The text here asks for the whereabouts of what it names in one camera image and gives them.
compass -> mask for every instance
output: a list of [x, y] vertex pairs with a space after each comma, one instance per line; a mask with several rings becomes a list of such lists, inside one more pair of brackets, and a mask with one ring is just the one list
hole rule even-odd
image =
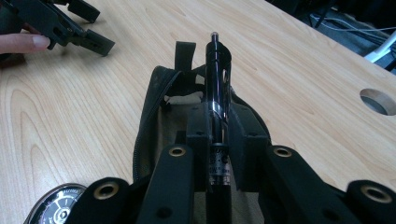
[[50, 190], [38, 200], [24, 224], [65, 223], [84, 190], [80, 184], [63, 184]]

wood grain table surface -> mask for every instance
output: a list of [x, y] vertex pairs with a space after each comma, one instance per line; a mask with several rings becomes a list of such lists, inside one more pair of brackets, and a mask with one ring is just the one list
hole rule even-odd
[[233, 55], [232, 85], [327, 183], [370, 179], [396, 190], [396, 76], [263, 0], [89, 0], [84, 29], [116, 42], [106, 57], [72, 44], [14, 55], [0, 70], [0, 223], [22, 223], [50, 189], [107, 176], [132, 183], [134, 140], [152, 70], [176, 41], [210, 34]]

